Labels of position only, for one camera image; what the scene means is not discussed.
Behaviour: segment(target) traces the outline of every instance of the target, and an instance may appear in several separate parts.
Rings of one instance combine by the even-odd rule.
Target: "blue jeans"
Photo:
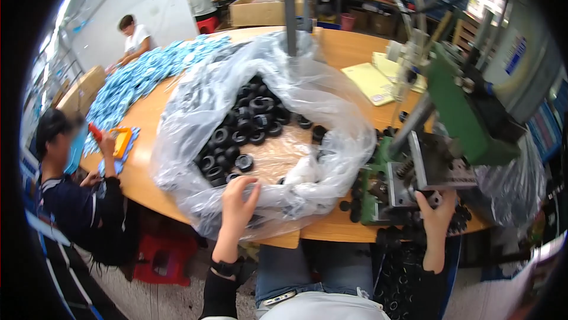
[[[260,245],[256,307],[291,290],[357,295],[357,287],[373,294],[373,271],[368,243],[301,240],[298,248]],[[313,253],[313,266],[322,277],[314,283],[302,245]]]

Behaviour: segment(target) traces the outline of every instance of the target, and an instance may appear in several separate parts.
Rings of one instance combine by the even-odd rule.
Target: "green machine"
[[[437,190],[477,185],[472,165],[506,165],[518,157],[524,128],[486,94],[487,83],[472,67],[456,62],[443,45],[433,46],[428,91],[396,136],[380,139],[360,171],[362,224],[405,224],[417,210],[414,191],[434,206],[441,201]],[[423,131],[435,110],[449,136]]]

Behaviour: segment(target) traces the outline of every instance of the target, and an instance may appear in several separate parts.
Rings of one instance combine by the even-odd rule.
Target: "red stool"
[[[209,19],[197,22],[197,29],[199,29],[199,33],[210,34],[215,31],[218,25],[219,20],[217,19],[217,17],[211,17]]]
[[[151,284],[179,284],[187,287],[190,279],[183,270],[197,252],[197,242],[190,236],[162,231],[143,234],[138,246],[134,279]]]

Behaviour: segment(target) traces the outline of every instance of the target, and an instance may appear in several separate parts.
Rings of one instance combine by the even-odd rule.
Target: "worker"
[[[189,0],[196,22],[217,16],[216,0]]]
[[[118,29],[126,36],[126,42],[124,43],[124,56],[117,61],[117,65],[124,67],[152,49],[150,33],[146,30],[146,26],[136,24],[131,14],[125,15],[120,20]]]
[[[36,130],[40,164],[38,211],[50,216],[75,245],[89,251],[96,263],[123,266],[138,251],[138,209],[127,204],[114,168],[114,138],[102,131],[98,142],[104,180],[96,171],[76,184],[64,174],[75,127],[60,110],[48,108]]]
[[[259,199],[260,185],[254,184],[246,201],[243,200],[243,191],[255,182],[257,179],[251,176],[237,177],[229,182],[221,196],[222,224],[205,281],[201,319],[237,317],[235,298],[240,286],[236,281],[240,269],[238,240],[251,220]],[[416,193],[416,198],[427,235],[420,287],[430,289],[417,289],[416,292],[431,297],[430,287],[444,285],[440,273],[444,268],[445,238],[454,213],[456,192],[445,192],[436,210],[420,192]],[[373,296],[370,245],[320,243],[315,259],[315,268],[322,276],[320,283],[311,280],[302,247],[287,249],[260,245],[256,280],[257,317],[262,320],[388,319],[382,305],[369,299]],[[426,299],[413,301],[413,304],[424,304],[425,308],[434,303]]]

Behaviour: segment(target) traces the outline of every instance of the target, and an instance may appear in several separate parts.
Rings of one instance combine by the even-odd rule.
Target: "yellow notebook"
[[[375,106],[394,101],[391,89],[393,84],[370,63],[342,68],[341,71],[351,79]]]
[[[396,82],[396,73],[398,72],[401,61],[402,59],[399,59],[398,62],[394,62],[387,59],[387,54],[373,52],[373,66],[392,83]],[[418,93],[426,91],[426,79],[424,79],[423,75],[418,75],[418,79],[411,89]]]

